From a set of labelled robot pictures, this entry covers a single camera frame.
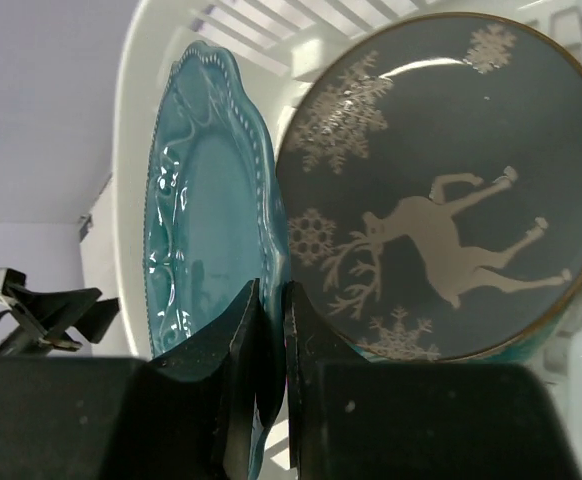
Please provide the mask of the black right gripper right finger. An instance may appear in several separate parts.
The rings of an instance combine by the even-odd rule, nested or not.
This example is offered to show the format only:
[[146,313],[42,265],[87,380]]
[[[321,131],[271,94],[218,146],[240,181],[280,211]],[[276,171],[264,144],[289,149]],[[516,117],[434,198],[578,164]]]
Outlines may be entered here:
[[372,363],[284,290],[290,462],[302,479],[577,479],[553,401],[511,363]]

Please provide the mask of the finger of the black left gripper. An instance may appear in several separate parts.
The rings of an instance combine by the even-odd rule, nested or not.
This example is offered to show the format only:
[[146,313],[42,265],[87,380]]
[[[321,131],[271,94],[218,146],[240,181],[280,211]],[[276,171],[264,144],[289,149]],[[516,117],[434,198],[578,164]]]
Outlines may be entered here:
[[46,333],[40,343],[54,350],[80,350],[84,343],[67,330],[74,328],[89,344],[99,343],[119,313],[117,298],[64,301],[45,319]]
[[98,288],[40,293],[7,286],[5,295],[13,316],[33,340],[59,341],[69,328],[90,342],[103,336],[97,319],[102,295]]

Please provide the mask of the red plate with teal flower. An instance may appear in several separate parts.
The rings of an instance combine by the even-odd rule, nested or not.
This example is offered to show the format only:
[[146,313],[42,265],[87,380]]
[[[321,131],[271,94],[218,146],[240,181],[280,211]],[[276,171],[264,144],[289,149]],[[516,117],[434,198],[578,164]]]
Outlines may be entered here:
[[492,352],[459,359],[443,358],[434,343],[427,348],[419,344],[423,335],[432,332],[429,320],[419,320],[414,328],[408,328],[403,320],[397,320],[391,326],[388,326],[381,317],[374,317],[373,327],[378,332],[378,338],[375,342],[363,338],[353,345],[354,351],[369,361],[397,360],[420,363],[484,364],[527,362],[551,338],[556,329],[556,323],[550,323],[520,342],[498,347]]

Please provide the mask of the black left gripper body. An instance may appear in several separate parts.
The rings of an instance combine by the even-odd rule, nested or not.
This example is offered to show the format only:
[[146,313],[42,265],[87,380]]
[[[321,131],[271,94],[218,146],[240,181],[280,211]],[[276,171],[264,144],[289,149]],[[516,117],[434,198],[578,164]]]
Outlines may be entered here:
[[49,313],[44,313],[44,309],[40,298],[29,295],[0,311],[0,321],[10,315],[18,322],[15,329],[0,341],[0,356],[46,356],[51,352],[51,344],[44,341],[50,331],[46,320]]

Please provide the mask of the teal scalloped plate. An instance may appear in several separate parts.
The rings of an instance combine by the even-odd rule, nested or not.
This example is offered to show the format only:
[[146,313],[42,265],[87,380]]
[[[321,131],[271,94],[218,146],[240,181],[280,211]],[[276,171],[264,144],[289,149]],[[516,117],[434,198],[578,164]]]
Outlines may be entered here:
[[256,396],[249,477],[261,470],[285,377],[285,212],[265,122],[232,53],[191,43],[171,68],[148,157],[143,271],[153,355],[210,324],[259,283],[265,384]]

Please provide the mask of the grey plate with deer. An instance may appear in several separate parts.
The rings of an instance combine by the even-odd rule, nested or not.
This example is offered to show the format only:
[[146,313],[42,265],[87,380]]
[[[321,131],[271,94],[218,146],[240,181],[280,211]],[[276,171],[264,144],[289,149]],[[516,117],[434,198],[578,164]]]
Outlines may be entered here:
[[371,34],[301,100],[276,175],[292,277],[352,348],[381,317],[429,320],[443,358],[492,352],[582,290],[582,64],[530,26]]

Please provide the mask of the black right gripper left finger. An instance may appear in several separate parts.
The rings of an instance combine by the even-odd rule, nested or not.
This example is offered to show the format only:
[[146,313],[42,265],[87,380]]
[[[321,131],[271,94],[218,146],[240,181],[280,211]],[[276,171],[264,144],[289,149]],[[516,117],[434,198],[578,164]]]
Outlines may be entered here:
[[0,357],[0,479],[245,479],[257,280],[166,354]]

